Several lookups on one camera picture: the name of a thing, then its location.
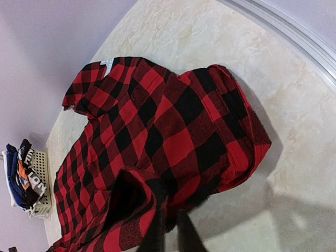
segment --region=white tag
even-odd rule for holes
[[[114,58],[109,59],[109,60],[104,60],[104,61],[100,62],[101,65],[106,65],[107,66],[104,77],[106,77],[106,75],[108,75],[111,72],[113,61],[114,61]]]

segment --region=floor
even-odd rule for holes
[[[209,251],[336,251],[336,94],[295,49],[215,0],[139,0],[92,61],[115,56],[176,73],[226,66],[273,141],[248,182],[191,214]],[[86,123],[60,113],[47,142],[52,180]],[[45,226],[50,244],[60,238],[55,207]],[[176,229],[166,247],[177,250]]]

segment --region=checkered fabric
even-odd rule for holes
[[[57,173],[62,238],[54,251],[148,244],[157,219],[171,230],[181,210],[246,181],[270,148],[223,66],[179,76],[119,57],[106,71],[100,62],[86,65],[62,104],[89,123]]]

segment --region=baseboard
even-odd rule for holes
[[[289,41],[319,69],[321,77],[336,92],[336,52],[309,29],[266,3],[254,0],[218,1],[256,23],[271,28]]]

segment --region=beige basket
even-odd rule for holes
[[[48,213],[51,209],[51,194],[47,153],[42,151],[35,151],[31,160],[31,166],[47,187],[44,195],[45,201],[43,203],[36,204],[34,208],[34,215],[41,217],[48,216]]]

